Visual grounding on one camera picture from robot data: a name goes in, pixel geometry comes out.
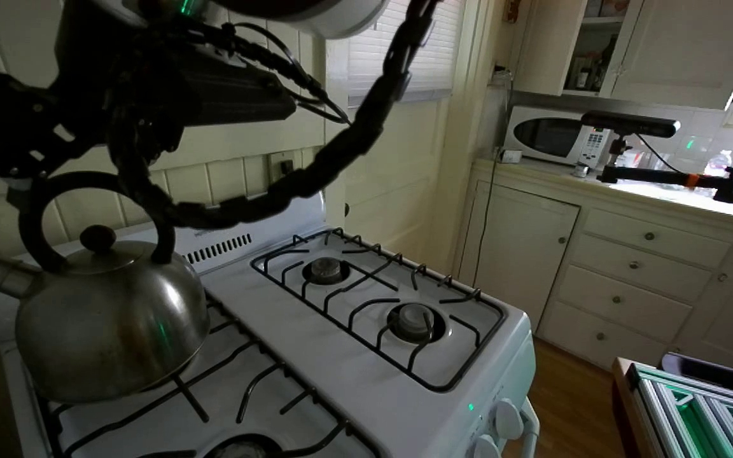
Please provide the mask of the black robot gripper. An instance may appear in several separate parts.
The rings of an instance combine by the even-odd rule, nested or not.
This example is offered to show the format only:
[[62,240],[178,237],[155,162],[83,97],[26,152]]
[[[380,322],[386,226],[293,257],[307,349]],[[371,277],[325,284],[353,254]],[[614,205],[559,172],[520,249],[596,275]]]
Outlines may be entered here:
[[[203,23],[195,27],[192,45],[203,50],[209,59],[216,59],[220,63],[239,67],[246,62],[249,67],[276,76],[278,87],[287,92],[287,87],[299,78],[299,63],[241,37],[232,23],[215,26],[207,18],[209,4],[212,2],[203,2]],[[131,175],[148,170],[151,162],[171,152],[162,143],[162,115],[157,110],[141,106],[137,74],[151,74],[151,69],[152,63],[142,62],[123,72],[118,76],[111,98],[108,102],[108,140],[99,144],[110,147],[110,152],[118,158],[118,168]]]

